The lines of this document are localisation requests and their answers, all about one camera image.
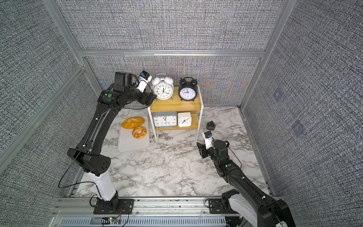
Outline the white twin-bell alarm clock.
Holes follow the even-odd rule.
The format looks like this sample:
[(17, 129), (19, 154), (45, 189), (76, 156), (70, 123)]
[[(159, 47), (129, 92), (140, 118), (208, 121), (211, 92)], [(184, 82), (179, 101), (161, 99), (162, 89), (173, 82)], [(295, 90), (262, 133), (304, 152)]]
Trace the white twin-bell alarm clock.
[(151, 81), (152, 91), (159, 100), (170, 99), (174, 92), (174, 80), (164, 73), (157, 74)]

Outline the grey rectangular alarm clock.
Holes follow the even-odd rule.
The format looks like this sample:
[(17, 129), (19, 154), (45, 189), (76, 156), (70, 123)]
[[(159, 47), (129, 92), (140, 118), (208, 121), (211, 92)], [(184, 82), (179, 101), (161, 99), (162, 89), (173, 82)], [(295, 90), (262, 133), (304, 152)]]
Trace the grey rectangular alarm clock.
[(177, 123), (177, 112), (152, 113), (152, 119), (156, 128), (175, 127)]

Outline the white square alarm clock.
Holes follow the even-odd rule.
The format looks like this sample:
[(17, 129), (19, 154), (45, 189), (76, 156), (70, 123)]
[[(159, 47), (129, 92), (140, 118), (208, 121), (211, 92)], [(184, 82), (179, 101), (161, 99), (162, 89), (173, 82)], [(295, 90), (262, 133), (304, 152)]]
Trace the white square alarm clock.
[(192, 125), (192, 114), (190, 112), (183, 112), (177, 114), (179, 127), (190, 127)]

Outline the black twin-bell alarm clock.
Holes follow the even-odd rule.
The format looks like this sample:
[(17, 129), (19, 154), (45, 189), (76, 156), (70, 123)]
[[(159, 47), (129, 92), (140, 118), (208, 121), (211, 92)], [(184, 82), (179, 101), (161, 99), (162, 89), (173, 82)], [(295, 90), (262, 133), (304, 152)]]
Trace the black twin-bell alarm clock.
[(179, 81), (178, 95), (181, 101), (192, 101), (198, 95), (198, 81), (193, 77), (184, 77)]

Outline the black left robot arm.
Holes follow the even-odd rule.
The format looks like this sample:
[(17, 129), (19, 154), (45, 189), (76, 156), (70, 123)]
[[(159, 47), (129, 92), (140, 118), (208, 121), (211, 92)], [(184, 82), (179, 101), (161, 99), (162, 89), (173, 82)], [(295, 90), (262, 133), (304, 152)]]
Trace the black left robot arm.
[(96, 212), (116, 213), (121, 208), (118, 192), (112, 185), (108, 172), (111, 159), (101, 154), (107, 132), (119, 111), (132, 102), (149, 107), (155, 100), (153, 92), (145, 89), (152, 80), (142, 71), (139, 76), (116, 72), (114, 83), (103, 90), (97, 100), (96, 111), (85, 135), (76, 146), (69, 148), (67, 155), (90, 177), (97, 188)]

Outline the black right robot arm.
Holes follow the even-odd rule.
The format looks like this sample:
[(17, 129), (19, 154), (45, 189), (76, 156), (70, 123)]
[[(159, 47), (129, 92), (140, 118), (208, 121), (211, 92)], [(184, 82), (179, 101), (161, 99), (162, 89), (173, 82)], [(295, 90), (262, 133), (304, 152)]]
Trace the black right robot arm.
[(228, 155), (229, 142), (197, 143), (201, 157), (210, 158), (218, 175), (234, 187), (222, 195), (227, 207), (239, 213), (254, 227), (295, 227), (288, 205), (264, 193), (243, 173)]

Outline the wooden two-tier shelf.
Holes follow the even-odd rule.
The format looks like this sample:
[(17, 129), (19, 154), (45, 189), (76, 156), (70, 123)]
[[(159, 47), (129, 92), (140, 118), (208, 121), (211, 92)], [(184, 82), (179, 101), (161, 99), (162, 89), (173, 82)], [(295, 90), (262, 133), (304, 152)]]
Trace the wooden two-tier shelf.
[[(153, 101), (152, 105), (147, 108), (156, 143), (159, 142), (160, 131), (172, 130), (193, 130), (194, 143), (198, 141), (198, 134), (204, 109), (200, 88), (197, 87), (197, 97), (194, 101), (182, 101), (178, 96), (178, 93), (178, 88), (175, 88), (171, 98), (167, 100), (156, 99), (155, 101)], [(154, 121), (155, 116), (161, 117), (166, 116), (167, 114), (177, 115), (179, 113), (191, 114), (190, 126), (166, 126), (161, 123), (155, 123)]]

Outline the glass jar with black lid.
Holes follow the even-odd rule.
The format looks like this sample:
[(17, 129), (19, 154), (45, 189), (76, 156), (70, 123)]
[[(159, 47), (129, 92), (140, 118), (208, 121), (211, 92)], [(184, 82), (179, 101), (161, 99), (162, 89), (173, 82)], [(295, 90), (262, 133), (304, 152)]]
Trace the glass jar with black lid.
[(213, 121), (207, 122), (206, 129), (208, 131), (213, 131), (216, 128), (216, 124)]

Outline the sesame seeded bread loaf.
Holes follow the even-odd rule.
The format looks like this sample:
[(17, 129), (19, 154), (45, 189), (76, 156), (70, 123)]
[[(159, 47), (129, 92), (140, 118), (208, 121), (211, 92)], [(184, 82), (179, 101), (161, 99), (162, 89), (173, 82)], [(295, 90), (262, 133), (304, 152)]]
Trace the sesame seeded bread loaf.
[(126, 120), (124, 120), (121, 124), (121, 127), (124, 129), (134, 129), (136, 127), (141, 126), (145, 122), (145, 119), (143, 117), (137, 116), (137, 117), (131, 117)]

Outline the white rectangular tray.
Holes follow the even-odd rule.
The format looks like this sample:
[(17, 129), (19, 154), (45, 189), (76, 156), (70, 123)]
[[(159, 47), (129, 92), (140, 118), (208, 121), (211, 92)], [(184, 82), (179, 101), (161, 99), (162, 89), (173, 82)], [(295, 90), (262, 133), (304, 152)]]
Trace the white rectangular tray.
[(129, 151), (139, 151), (143, 149), (147, 149), (150, 145), (149, 138), (149, 118), (146, 116), (142, 117), (145, 122), (142, 124), (142, 127), (145, 127), (147, 133), (143, 138), (137, 139), (132, 135), (133, 129), (125, 129), (120, 126), (119, 129), (119, 137), (118, 137), (118, 146), (117, 151), (120, 153), (125, 153)]

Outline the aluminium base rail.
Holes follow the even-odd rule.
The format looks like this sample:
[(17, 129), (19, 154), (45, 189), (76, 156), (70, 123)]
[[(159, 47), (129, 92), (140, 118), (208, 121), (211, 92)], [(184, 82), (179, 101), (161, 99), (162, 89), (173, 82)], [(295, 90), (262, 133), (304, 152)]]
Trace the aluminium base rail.
[(293, 227), (282, 200), (234, 191), (208, 197), (121, 197), (118, 210), (91, 198), (60, 199), (49, 227)]

